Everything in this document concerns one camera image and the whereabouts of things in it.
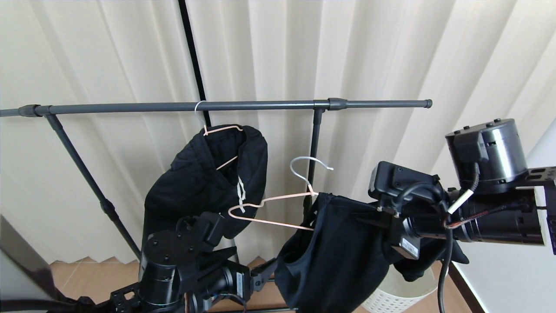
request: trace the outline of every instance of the wooden floor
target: wooden floor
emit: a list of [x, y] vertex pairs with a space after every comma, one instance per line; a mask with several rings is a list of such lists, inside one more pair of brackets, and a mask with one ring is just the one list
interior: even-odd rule
[[[139, 264], [132, 262], [121, 264], [114, 259], [97, 263], [85, 258], [76, 263], [55, 262], [51, 264], [52, 274], [56, 286], [64, 295], [77, 299], [80, 296], [89, 296], [95, 303], [108, 299], [111, 291], [137, 282]], [[440, 264], [433, 266], [436, 275], [440, 271]], [[453, 281], [448, 277], [444, 290], [444, 303], [446, 312], [470, 313]], [[250, 309], [264, 309], [269, 307], [285, 306], [274, 283], [267, 283], [261, 292], [253, 294], [249, 301]], [[213, 309], [216, 311], [240, 310], [241, 307], [229, 300], [220, 301]], [[356, 313], [366, 313], [363, 308], [355, 310]], [[427, 296], [408, 310], [406, 313], [438, 312], [436, 292]]]

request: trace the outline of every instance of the hanging clothes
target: hanging clothes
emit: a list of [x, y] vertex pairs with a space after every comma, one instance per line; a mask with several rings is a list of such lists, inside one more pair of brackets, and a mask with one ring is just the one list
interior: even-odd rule
[[[314, 231], [297, 231], [277, 258], [276, 285], [288, 306], [300, 313], [353, 312], [380, 285], [390, 264], [399, 264], [406, 280], [416, 279], [443, 251], [431, 246], [420, 260], [405, 261], [384, 243], [385, 229], [352, 214], [368, 209], [366, 203], [319, 193], [301, 224]], [[454, 261], [463, 258], [454, 255]]]
[[[208, 131], [228, 126], [234, 125], [209, 127]], [[239, 178], [245, 190], [245, 202], [262, 200], [267, 143], [257, 129], [235, 126], [242, 131], [232, 128], [205, 136], [202, 129], [176, 155], [170, 169], [154, 183], [145, 199], [143, 243], [149, 234], [176, 228], [181, 217], [199, 216], [207, 211], [224, 216], [224, 236], [228, 239], [247, 227], [249, 221], [231, 218], [227, 210], [238, 204]], [[246, 207], [245, 213], [238, 214], [252, 218], [256, 208]]]

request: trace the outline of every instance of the clothes hanger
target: clothes hanger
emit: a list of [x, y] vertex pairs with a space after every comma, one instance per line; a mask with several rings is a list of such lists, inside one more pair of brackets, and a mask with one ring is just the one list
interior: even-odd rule
[[[237, 129], [237, 130], [239, 130], [239, 131], [243, 131], [243, 129], [239, 128], [239, 127], [236, 126], [236, 125], [227, 126], [227, 127], [218, 128], [218, 129], [213, 129], [213, 130], [210, 130], [210, 131], [207, 130], [207, 124], [205, 123], [205, 121], [203, 121], [202, 118], [200, 118], [200, 117], [197, 115], [197, 107], [199, 106], [199, 104], [201, 104], [201, 102], [205, 102], [205, 100], [201, 100], [201, 101], [197, 102], [197, 104], [195, 105], [195, 108], [193, 109], [193, 113], [195, 114], [195, 117], [196, 117], [197, 119], [199, 119], [199, 121], [201, 121], [201, 123], [203, 124], [203, 128], [205, 129], [205, 133], [203, 134], [203, 136], [208, 136], [209, 134], [216, 133], [216, 132], [221, 131], [221, 130], [232, 129], [232, 128], [235, 128], [235, 129]], [[221, 166], [217, 167], [216, 170], [219, 170], [219, 169], [225, 167], [225, 166], [228, 165], [230, 162], [232, 162], [233, 160], [237, 159], [237, 157], [238, 157], [238, 156], [236, 155], [235, 157], [231, 158], [231, 159], [228, 160], [226, 163], [224, 163], [224, 164], [222, 164]]]
[[307, 178], [303, 177], [302, 175], [300, 175], [298, 172], [296, 172], [294, 170], [294, 162], [298, 161], [298, 160], [302, 160], [302, 159], [307, 159], [307, 160], [313, 160], [316, 161], [318, 163], [320, 163], [325, 169], [327, 170], [334, 170], [334, 168], [329, 167], [328, 165], [324, 164], [321, 160], [317, 159], [317, 158], [313, 158], [312, 156], [298, 156], [297, 158], [294, 158], [291, 162], [290, 162], [290, 171], [297, 177], [303, 179], [305, 181], [305, 183], [307, 183], [307, 187], [309, 189], [308, 192], [303, 192], [303, 193], [294, 193], [294, 194], [285, 194], [285, 195], [279, 195], [276, 197], [271, 197], [271, 198], [266, 198], [263, 199], [261, 201], [260, 204], [252, 204], [252, 203], [243, 203], [243, 200], [245, 200], [245, 189], [243, 186], [243, 182], [241, 181], [241, 178], [239, 179], [238, 183], [237, 183], [237, 195], [239, 197], [239, 202], [240, 204], [234, 207], [231, 207], [230, 209], [228, 209], [228, 215], [231, 216], [232, 218], [236, 218], [236, 219], [243, 219], [244, 221], [252, 221], [252, 222], [257, 222], [257, 223], [264, 223], [264, 224], [273, 224], [273, 225], [279, 225], [279, 226], [285, 226], [285, 227], [291, 227], [291, 228], [297, 228], [297, 229], [303, 229], [306, 231], [313, 231], [314, 229], [309, 228], [309, 227], [303, 227], [303, 226], [298, 226], [298, 225], [293, 225], [293, 224], [286, 224], [286, 223], [280, 223], [280, 222], [273, 222], [273, 221], [267, 221], [264, 219], [255, 219], [255, 218], [249, 218], [249, 217], [242, 217], [242, 216], [237, 216], [234, 215], [232, 213], [233, 210], [236, 209], [241, 209], [242, 212], [245, 213], [244, 207], [255, 207], [255, 208], [262, 208], [266, 202], [268, 201], [273, 201], [273, 200], [280, 200], [280, 199], [288, 199], [288, 198], [297, 198], [297, 197], [305, 197], [307, 195], [310, 196], [315, 196], [318, 195], [317, 192], [313, 191], [313, 188], [311, 186], [311, 183], [309, 183], [309, 181], [307, 180]]

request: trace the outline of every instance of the laundry basket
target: laundry basket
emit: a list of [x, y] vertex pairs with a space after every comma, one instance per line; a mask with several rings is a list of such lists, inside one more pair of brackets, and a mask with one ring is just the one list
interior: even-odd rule
[[406, 282], [392, 265], [379, 287], [361, 306], [371, 313], [401, 313], [434, 292], [436, 285], [430, 268], [416, 281]]

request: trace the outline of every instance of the silver metal hook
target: silver metal hook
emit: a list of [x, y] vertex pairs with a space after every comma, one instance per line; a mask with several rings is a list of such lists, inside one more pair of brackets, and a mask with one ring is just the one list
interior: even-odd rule
[[296, 161], [298, 161], [298, 160], [313, 160], [313, 161], [319, 162], [320, 165], [322, 165], [322, 166], [323, 166], [325, 169], [327, 169], [327, 170], [334, 170], [334, 168], [332, 168], [332, 167], [330, 167], [330, 166], [324, 164], [321, 160], [319, 160], [319, 159], [317, 159], [317, 158], [313, 158], [312, 156], [298, 156], [297, 158], [293, 158], [293, 159], [291, 160], [291, 162], [290, 162], [290, 171], [291, 171], [295, 176], [297, 176], [297, 177], [303, 179], [303, 180], [307, 183], [307, 185], [311, 185], [311, 183], [309, 183], [309, 180], [307, 180], [306, 177], [301, 176], [299, 173], [297, 173], [297, 172], [294, 170], [294, 162], [296, 162]]
[[207, 124], [205, 124], [205, 121], [202, 118], [200, 118], [199, 115], [197, 115], [197, 107], [199, 106], [199, 104], [201, 104], [201, 102], [206, 102], [206, 100], [201, 100], [197, 102], [195, 108], [193, 109], [193, 114], [195, 114], [195, 117], [201, 122], [202, 126], [206, 126]]

